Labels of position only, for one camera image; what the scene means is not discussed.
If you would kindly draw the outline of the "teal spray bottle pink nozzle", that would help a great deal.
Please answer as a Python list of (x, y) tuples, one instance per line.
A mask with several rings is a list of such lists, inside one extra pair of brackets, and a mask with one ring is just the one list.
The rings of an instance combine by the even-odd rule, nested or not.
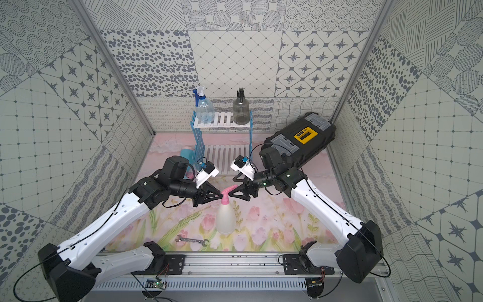
[(179, 154), (181, 157), (184, 157), (189, 161), (192, 167), (194, 167), (195, 163), (195, 151), (192, 147), (184, 147)]

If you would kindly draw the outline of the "white spray bottle pink nozzle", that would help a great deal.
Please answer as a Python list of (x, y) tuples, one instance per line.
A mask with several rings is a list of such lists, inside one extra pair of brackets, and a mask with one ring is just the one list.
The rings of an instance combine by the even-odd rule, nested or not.
[(221, 235), (230, 235), (236, 228), (236, 214), (230, 202), (229, 193), (237, 188), (236, 185), (230, 186), (222, 191), (221, 205), (216, 215), (216, 230)]

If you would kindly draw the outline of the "smoky grey spray bottle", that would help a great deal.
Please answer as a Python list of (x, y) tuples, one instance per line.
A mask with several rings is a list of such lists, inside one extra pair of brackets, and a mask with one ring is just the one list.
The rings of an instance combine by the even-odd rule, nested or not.
[(240, 88), (236, 93), (233, 102), (233, 120), (237, 125), (246, 125), (250, 121), (249, 102), (245, 97), (244, 88)]

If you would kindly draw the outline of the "clear spray bottle blue nozzle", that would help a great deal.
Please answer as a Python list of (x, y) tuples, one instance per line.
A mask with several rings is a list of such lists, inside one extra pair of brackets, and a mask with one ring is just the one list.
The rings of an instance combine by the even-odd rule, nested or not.
[(212, 123), (215, 119), (215, 108), (205, 95), (205, 87), (198, 86), (193, 89), (195, 96), (195, 111), (200, 123)]

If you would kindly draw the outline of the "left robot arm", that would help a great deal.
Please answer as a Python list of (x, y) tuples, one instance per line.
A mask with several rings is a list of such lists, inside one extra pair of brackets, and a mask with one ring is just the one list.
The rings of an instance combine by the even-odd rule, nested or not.
[(163, 205), (171, 196), (192, 200), (197, 207), (222, 199), (208, 182), (219, 171), (208, 161), (194, 179), (185, 173), (189, 161), (172, 156), (163, 168), (136, 182), (121, 200), (84, 230), (60, 245), (47, 244), (38, 252), (45, 280), (59, 301), (80, 301), (95, 286), (129, 273), (157, 274), (166, 267), (166, 252), (153, 241), (101, 257), (102, 248), (131, 223)]

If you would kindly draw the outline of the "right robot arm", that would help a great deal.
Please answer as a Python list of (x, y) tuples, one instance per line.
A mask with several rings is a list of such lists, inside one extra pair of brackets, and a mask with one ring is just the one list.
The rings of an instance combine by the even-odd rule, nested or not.
[(363, 222), (339, 207), (313, 184), (300, 164), (289, 163), (276, 148), (261, 150), (260, 158), (263, 171), (256, 171), (248, 157), (238, 156), (231, 163), (231, 168), (244, 179), (230, 196), (250, 201), (257, 197), (260, 188), (274, 186), (309, 210), (338, 242), (333, 249), (319, 242), (303, 247), (302, 254), (310, 264), (339, 268), (355, 283), (372, 274), (384, 258), (379, 226), (372, 220)]

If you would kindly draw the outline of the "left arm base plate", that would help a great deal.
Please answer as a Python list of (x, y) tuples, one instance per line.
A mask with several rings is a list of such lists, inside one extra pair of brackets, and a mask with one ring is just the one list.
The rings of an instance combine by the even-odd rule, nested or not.
[(152, 263), (144, 271), (140, 271), (141, 275), (181, 275), (184, 269), (186, 255), (184, 254), (167, 254), (164, 256), (155, 256)]

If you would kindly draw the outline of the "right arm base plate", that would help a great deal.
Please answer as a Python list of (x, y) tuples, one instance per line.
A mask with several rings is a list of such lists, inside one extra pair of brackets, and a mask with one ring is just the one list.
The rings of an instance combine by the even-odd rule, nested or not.
[(277, 260), (283, 266), (285, 275), (321, 275), (322, 273), (334, 275), (332, 267), (317, 267), (308, 258), (299, 254), (282, 254)]

